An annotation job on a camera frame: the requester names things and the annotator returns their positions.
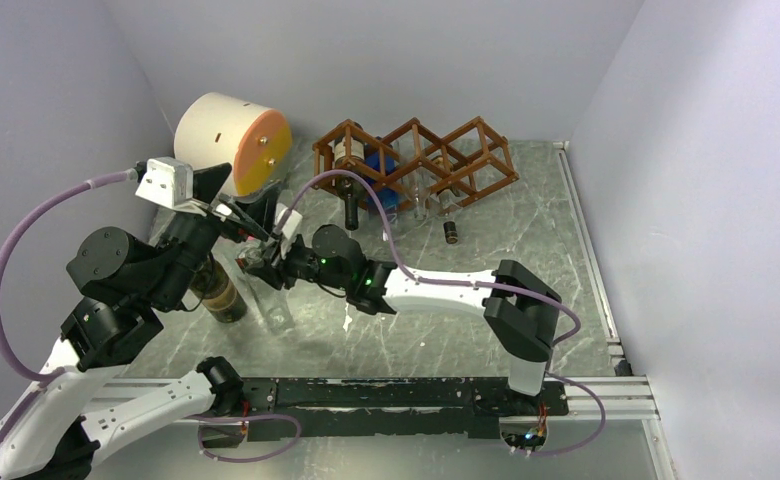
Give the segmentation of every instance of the clear glass bottle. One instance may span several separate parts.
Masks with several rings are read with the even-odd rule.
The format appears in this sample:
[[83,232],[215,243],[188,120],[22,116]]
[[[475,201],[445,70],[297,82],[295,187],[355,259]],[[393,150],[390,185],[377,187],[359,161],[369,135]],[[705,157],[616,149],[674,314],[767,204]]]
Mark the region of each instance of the clear glass bottle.
[[[399,154],[399,167],[414,161],[416,150],[410,138],[403,137],[403,139],[395,140],[392,146],[393,150]],[[399,180],[405,192],[405,198],[413,204],[410,208],[411,215],[417,223],[428,218],[428,187],[430,183],[422,170],[422,168],[417,168]]]
[[237,264],[248,277],[246,283],[249,286],[249,293],[267,329],[274,335],[280,335],[296,328],[293,314],[287,305],[287,295],[283,290],[276,290],[249,273],[251,268],[263,265],[263,249],[263,242],[257,239],[250,240],[237,254]]

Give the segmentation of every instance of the gray marble surface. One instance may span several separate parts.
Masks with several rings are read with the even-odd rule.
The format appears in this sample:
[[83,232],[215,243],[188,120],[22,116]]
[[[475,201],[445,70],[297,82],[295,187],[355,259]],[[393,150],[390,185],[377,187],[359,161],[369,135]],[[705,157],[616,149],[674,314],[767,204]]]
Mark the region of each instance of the gray marble surface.
[[[594,422],[551,421],[545,449],[565,447],[586,438]],[[216,478],[243,480],[653,480],[658,477],[640,420],[608,421],[601,436],[569,455],[526,458],[509,454],[495,440],[465,435],[376,435],[373,437],[302,438],[287,453],[251,464],[212,462],[198,455],[195,425],[170,425],[123,448],[96,467],[90,480],[173,480]],[[252,457],[271,452],[281,442],[244,442],[237,449],[214,452]]]
[[[550,143],[511,142],[520,180],[460,211],[454,219],[461,241],[447,245],[442,220],[417,221],[400,215],[396,243],[410,266],[428,270],[480,271],[502,259],[515,259],[561,294],[583,321],[578,335],[558,346],[553,371],[574,376],[610,376],[605,333],[591,290],[584,252],[575,227],[568,192]],[[294,190],[313,175],[311,141],[297,140],[289,154],[289,204]],[[482,179],[495,178],[483,172]],[[297,207],[304,215],[300,232],[310,244],[321,225],[342,226],[342,202],[324,191],[310,191]],[[376,219],[365,218],[353,238],[364,253],[390,259]],[[158,235],[169,214],[160,212],[153,226]],[[238,247],[220,240],[214,249],[249,314],[234,324],[216,322],[200,308],[194,313],[160,314],[165,326],[125,373],[127,377],[179,377],[208,356],[228,358],[243,376],[501,376],[508,355],[486,322],[453,314],[369,316],[348,307],[316,286],[301,282],[275,292],[236,268]],[[279,295],[289,308],[292,328],[280,331],[268,323],[257,300]],[[194,305],[188,293],[185,303]],[[561,315],[558,331],[571,327]]]

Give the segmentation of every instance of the white wall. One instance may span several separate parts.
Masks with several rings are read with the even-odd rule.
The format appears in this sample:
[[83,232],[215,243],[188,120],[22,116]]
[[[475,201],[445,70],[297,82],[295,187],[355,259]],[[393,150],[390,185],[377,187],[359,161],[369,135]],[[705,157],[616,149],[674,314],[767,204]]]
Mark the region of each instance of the white wall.
[[780,1],[647,0],[570,160],[683,479],[780,479]]
[[567,138],[642,0],[106,0],[174,127],[221,91],[321,135],[417,116]]
[[[0,1],[0,246],[38,203],[92,176],[171,152],[142,70],[98,0]],[[34,225],[13,254],[2,316],[32,368],[81,296],[66,274],[86,236],[147,230],[153,209],[130,184],[88,192]],[[27,382],[0,356],[0,418]]]

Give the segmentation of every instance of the white cylinder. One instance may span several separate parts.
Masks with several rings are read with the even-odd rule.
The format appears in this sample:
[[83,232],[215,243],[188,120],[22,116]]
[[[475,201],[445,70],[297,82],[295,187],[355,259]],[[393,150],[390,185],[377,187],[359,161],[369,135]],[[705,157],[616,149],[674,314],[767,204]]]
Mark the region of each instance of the white cylinder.
[[[352,139],[352,157],[357,158],[360,161],[363,161],[364,154],[363,154],[363,143]],[[346,142],[345,140],[340,140],[334,145],[334,161],[337,162],[341,158],[346,156]]]
[[282,164],[293,143],[287,119],[278,110],[208,93],[181,117],[175,131],[175,158],[194,170],[232,165],[222,192],[243,197],[260,189]]

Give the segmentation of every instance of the cylindrical object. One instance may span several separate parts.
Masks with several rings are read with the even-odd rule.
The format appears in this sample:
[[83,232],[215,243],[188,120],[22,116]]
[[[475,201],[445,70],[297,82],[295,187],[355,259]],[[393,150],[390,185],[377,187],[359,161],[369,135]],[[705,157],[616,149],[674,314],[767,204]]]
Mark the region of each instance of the cylindrical object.
[[234,282],[228,278],[222,264],[215,259],[204,267],[190,283],[190,291],[202,299],[202,305],[222,323],[233,323],[246,315],[248,307]]
[[221,93],[196,100],[175,130],[175,158],[193,169],[222,163],[233,166],[222,187],[243,197],[263,186],[279,168],[293,142],[287,119],[278,110]]
[[[237,254],[237,265],[245,273],[252,268],[262,266],[263,242],[259,240],[246,242]],[[275,290],[256,277],[249,276],[246,278],[246,283],[253,297],[252,301],[271,333],[278,335],[296,327],[296,322],[293,321],[293,315],[287,306],[287,296],[283,291]]]
[[354,194],[349,193],[343,198],[343,203],[346,206],[346,218],[345,225],[346,230],[358,229],[358,200]]
[[422,169],[417,168],[402,177],[402,186],[405,188],[405,196],[413,204],[414,218],[416,220],[427,218],[428,185]]
[[[355,122],[355,125],[358,126],[358,128],[361,127],[361,124],[358,122]],[[337,137],[334,140],[334,164],[338,165],[342,163],[343,158],[346,156],[346,136],[340,136]],[[352,158],[357,158],[358,160],[363,161],[364,159],[364,144],[360,140],[356,139],[355,137],[352,137]]]
[[449,245],[458,243],[458,228],[455,226],[455,222],[443,222],[443,235]]

